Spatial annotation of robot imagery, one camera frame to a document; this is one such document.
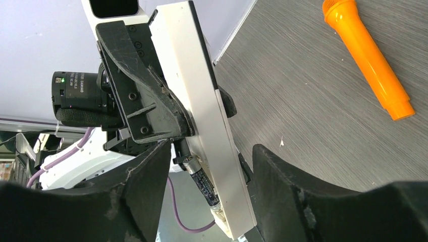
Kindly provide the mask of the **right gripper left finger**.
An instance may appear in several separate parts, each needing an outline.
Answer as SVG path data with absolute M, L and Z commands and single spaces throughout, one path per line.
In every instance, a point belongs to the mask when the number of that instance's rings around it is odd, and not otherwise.
M 72 189 L 1 182 L 1 241 L 155 241 L 171 160 L 162 141 Z

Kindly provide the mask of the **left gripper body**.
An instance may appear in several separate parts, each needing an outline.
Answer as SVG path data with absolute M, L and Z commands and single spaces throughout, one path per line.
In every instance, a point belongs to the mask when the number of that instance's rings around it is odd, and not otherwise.
M 159 96 L 163 81 L 148 24 L 100 23 L 98 46 L 119 112 L 134 143 L 148 148 L 161 140 Z

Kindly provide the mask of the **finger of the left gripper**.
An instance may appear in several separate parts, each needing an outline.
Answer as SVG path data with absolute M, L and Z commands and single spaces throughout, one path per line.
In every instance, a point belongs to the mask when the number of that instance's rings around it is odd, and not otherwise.
M 139 144 L 190 137 L 188 111 L 166 84 L 147 23 L 97 24 L 95 33 L 122 120 Z
M 221 86 L 219 86 L 219 91 L 221 99 L 224 105 L 224 109 L 227 115 L 227 118 L 231 118 L 237 114 L 237 108 L 232 96 Z

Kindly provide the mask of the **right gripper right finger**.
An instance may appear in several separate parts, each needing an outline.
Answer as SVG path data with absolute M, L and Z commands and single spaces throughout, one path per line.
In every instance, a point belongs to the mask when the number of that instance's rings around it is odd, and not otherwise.
M 252 150 L 254 212 L 264 241 L 427 241 L 427 182 L 358 192 Z

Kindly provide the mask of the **long white box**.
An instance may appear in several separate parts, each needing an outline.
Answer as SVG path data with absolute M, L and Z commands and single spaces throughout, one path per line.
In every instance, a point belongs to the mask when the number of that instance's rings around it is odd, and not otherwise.
M 256 226 L 256 219 L 194 3 L 157 6 L 149 27 L 168 88 L 195 129 L 187 138 L 189 149 L 207 166 L 221 202 L 215 221 L 238 239 Z

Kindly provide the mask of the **black battery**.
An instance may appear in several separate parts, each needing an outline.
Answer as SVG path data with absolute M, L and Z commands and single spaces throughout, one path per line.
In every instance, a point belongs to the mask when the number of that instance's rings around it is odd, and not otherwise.
M 214 186 L 207 174 L 203 170 L 199 160 L 195 156 L 188 156 L 184 159 L 183 165 L 190 174 L 198 189 L 206 199 L 212 210 L 220 210 L 221 203 L 215 193 Z

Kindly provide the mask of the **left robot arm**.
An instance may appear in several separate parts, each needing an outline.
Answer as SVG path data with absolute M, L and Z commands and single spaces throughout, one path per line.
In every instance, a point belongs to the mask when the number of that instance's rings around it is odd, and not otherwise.
M 227 119 L 236 114 L 230 95 L 220 89 L 209 73 L 207 87 L 198 74 L 190 95 L 201 95 L 196 105 L 201 114 L 186 108 L 172 84 L 165 81 L 147 23 L 125 25 L 123 21 L 100 23 L 98 35 L 101 64 L 97 73 L 55 72 L 52 106 L 56 118 L 71 127 L 101 128 L 112 133 L 127 129 L 130 137 L 107 142 L 103 151 L 117 151 L 131 143 L 142 154 L 103 175 L 96 185 L 101 191 L 148 187 L 165 183 L 166 149 L 172 143 L 189 143 L 185 156 L 207 162 L 234 162 L 236 147 L 227 134 Z

